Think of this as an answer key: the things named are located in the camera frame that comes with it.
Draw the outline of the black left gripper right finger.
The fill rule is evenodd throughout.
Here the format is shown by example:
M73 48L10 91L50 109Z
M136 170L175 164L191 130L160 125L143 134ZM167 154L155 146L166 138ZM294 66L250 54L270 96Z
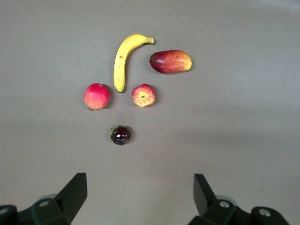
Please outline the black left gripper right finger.
M231 200L217 198L203 174L194 175L193 198L198 211L190 225L287 225L287 220L276 210L254 207L243 211Z

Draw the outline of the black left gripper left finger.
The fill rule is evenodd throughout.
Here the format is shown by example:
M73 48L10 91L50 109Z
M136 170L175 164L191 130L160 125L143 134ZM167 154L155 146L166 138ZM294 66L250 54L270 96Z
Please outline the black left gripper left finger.
M0 207L2 225L70 225L87 198L86 173L77 173L55 196L43 198L23 211Z

